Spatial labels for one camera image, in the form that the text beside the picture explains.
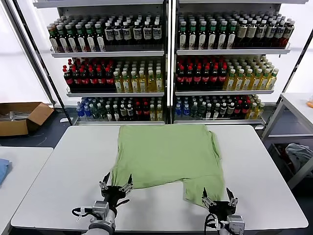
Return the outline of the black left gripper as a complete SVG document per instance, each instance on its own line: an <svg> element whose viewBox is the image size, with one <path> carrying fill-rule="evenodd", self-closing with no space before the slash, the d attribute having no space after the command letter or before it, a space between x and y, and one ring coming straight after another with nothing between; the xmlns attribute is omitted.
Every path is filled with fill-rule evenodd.
<svg viewBox="0 0 313 235"><path fill-rule="evenodd" d="M124 199L133 190L132 174L130 174L128 182L124 186L107 186L109 177L110 172L99 182L104 201L108 202L110 206L119 206L127 203L129 201L128 199L121 202L118 201Z"/></svg>

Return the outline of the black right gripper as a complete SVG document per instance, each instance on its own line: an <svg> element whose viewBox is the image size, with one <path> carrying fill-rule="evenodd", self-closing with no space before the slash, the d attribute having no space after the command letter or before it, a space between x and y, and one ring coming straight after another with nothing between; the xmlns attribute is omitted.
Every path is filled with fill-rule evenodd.
<svg viewBox="0 0 313 235"><path fill-rule="evenodd" d="M217 217L228 217L233 215L236 212L236 206L238 204L238 198L233 195L233 192L226 188L228 201L212 201L206 192L206 189L203 188L202 192L202 203L205 207L209 207L209 212L216 215Z"/></svg>

